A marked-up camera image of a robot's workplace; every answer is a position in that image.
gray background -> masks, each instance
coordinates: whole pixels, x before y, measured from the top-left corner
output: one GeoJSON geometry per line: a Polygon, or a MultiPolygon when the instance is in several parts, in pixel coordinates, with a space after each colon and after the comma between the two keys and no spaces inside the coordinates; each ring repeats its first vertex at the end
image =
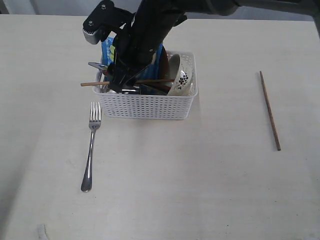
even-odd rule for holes
{"type": "MultiPolygon", "coordinates": [[[[141,0],[113,0],[116,7],[135,12],[141,0]]],[[[100,0],[0,0],[0,11],[10,14],[87,16],[100,0]]],[[[222,17],[188,13],[189,18],[226,18],[254,20],[312,20],[309,16],[241,7],[233,15],[222,17]]]]}

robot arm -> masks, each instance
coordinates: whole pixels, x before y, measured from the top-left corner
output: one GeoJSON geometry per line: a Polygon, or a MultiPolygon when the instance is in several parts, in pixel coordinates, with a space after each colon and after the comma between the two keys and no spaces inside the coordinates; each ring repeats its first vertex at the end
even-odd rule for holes
{"type": "Polygon", "coordinates": [[[84,21],[83,33],[91,44],[116,33],[114,63],[107,75],[109,87],[120,92],[135,83],[169,31],[187,19],[185,13],[227,16],[241,6],[310,15],[320,33],[320,0],[142,0],[136,13],[103,0],[84,21]]]}

white bowl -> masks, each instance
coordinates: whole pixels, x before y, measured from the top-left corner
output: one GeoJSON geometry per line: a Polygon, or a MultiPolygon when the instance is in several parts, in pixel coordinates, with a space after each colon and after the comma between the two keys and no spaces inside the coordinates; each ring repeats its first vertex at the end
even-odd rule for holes
{"type": "Polygon", "coordinates": [[[180,57],[174,54],[169,59],[169,79],[174,79],[168,96],[188,96],[192,83],[192,66],[180,57]]]}

table surface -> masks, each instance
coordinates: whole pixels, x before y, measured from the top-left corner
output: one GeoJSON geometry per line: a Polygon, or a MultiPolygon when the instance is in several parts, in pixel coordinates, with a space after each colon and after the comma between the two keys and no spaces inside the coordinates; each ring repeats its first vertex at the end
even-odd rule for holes
{"type": "Polygon", "coordinates": [[[99,45],[85,17],[0,15],[0,239],[320,237],[320,42],[312,22],[187,20],[186,120],[102,119],[80,190],[99,45]],[[276,150],[258,72],[280,139],[276,150]]]}

blue package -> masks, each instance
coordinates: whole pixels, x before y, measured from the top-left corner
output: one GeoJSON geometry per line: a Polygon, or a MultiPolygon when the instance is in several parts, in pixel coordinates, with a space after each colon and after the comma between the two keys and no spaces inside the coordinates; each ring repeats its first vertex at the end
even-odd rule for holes
{"type": "MultiPolygon", "coordinates": [[[[102,64],[109,65],[110,63],[114,62],[114,53],[115,47],[112,45],[114,41],[113,37],[108,36],[105,41],[102,42],[102,64]]],[[[155,52],[152,58],[151,64],[138,76],[137,79],[158,79],[158,72],[159,72],[159,61],[160,55],[162,52],[163,44],[159,45],[159,48],[155,52]]]]}

